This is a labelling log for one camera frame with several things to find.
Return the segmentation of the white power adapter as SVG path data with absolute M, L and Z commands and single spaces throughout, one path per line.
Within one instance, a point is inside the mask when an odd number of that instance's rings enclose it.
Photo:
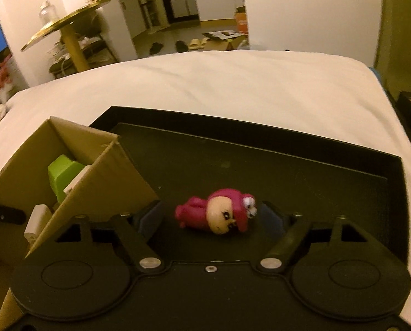
M 29 245 L 33 245 L 52 217 L 51 210 L 45 204 L 35 205 L 24 231 Z

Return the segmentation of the orange box on floor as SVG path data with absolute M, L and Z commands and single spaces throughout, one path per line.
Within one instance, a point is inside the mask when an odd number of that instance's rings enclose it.
M 243 34 L 248 34 L 246 8 L 244 6 L 237 7 L 235 11 L 235 21 L 238 31 Z

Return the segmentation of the yellow slippers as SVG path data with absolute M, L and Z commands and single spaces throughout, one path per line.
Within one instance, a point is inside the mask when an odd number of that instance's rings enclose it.
M 208 38 L 192 39 L 188 45 L 190 51 L 204 49 L 208 42 Z

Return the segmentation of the green cube toy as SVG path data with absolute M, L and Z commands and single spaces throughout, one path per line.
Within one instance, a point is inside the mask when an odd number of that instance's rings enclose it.
M 66 198 L 65 188 L 85 168 L 85 165 L 61 155 L 48 166 L 49 183 L 57 202 L 61 204 Z

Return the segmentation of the brown cardboard box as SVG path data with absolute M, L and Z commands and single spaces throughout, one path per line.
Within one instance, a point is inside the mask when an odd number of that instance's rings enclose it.
M 67 156 L 83 169 L 64 183 L 64 199 L 53 192 L 49 165 Z M 73 216 L 105 222 L 115 214 L 136 214 L 158 196 L 139 174 L 119 136 L 50 117 L 15 151 L 0 171 L 0 206 L 29 217 L 37 205 L 46 205 L 51 217 L 31 244 L 26 225 L 0 220 L 0 330 L 22 317 L 9 287 L 12 273 Z

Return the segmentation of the white square figure toy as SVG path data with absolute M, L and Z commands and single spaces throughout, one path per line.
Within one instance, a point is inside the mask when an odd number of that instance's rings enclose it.
M 90 165 L 85 166 L 78 174 L 75 176 L 72 181 L 64 188 L 63 192 L 65 195 L 69 195 L 72 193 L 74 188 L 77 186 L 77 184 L 82 180 L 82 178 L 86 175 L 86 173 L 90 169 Z

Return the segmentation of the pink hooded doll figure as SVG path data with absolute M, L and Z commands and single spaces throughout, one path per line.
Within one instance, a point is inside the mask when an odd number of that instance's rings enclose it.
M 177 205 L 175 219 L 181 228 L 209 230 L 224 235 L 233 229 L 246 232 L 257 214 L 256 199 L 233 188 L 224 188 L 202 199 L 192 196 Z

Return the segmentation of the open cardboard box on floor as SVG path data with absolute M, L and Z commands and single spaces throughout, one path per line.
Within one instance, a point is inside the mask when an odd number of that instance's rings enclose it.
M 233 30 L 211 31 L 203 34 L 207 39 L 205 51 L 232 51 L 247 41 L 247 35 Z

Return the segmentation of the glass jar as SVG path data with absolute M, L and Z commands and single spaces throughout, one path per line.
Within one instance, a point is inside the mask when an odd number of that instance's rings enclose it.
M 42 3 L 39 12 L 39 18 L 42 26 L 51 25 L 59 19 L 55 6 L 51 4 L 49 0 L 46 0 Z

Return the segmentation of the white bed sheet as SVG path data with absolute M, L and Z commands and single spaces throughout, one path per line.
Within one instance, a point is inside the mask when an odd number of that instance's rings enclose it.
M 9 100 L 8 114 L 0 122 L 0 171 L 49 117 L 89 125 L 112 106 L 255 122 L 401 157 L 409 200 L 411 273 L 411 142 L 365 64 L 308 52 L 187 52 L 50 81 Z M 401 315 L 411 324 L 411 293 Z

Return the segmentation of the black slippers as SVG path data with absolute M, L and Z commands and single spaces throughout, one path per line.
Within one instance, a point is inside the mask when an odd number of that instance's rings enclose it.
M 162 52 L 184 53 L 188 51 L 189 51 L 189 47 L 183 40 L 177 40 L 175 43 L 167 45 L 167 46 L 164 45 L 163 43 L 155 42 L 155 43 L 152 43 L 152 45 L 149 48 L 150 55 L 157 55 Z

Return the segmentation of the round yellow side table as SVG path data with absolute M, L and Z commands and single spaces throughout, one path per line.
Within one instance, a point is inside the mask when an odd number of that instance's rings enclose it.
M 78 8 L 77 10 L 58 19 L 57 21 L 50 23 L 48 26 L 41 28 L 30 38 L 30 40 L 28 40 L 27 43 L 25 43 L 25 45 L 23 45 L 21 51 L 24 52 L 51 33 L 58 31 L 61 35 L 61 38 L 63 39 L 65 47 L 70 55 L 70 58 L 72 59 L 72 62 L 74 63 L 74 67 L 76 68 L 77 72 L 80 73 L 87 71 L 90 67 L 87 63 L 86 58 L 84 57 L 82 48 L 80 48 L 76 33 L 74 31 L 74 28 L 72 27 L 72 23 L 79 18 L 96 11 L 100 7 L 103 7 L 110 1 L 111 0 L 95 0 L 95 2 L 90 2 L 89 4 Z

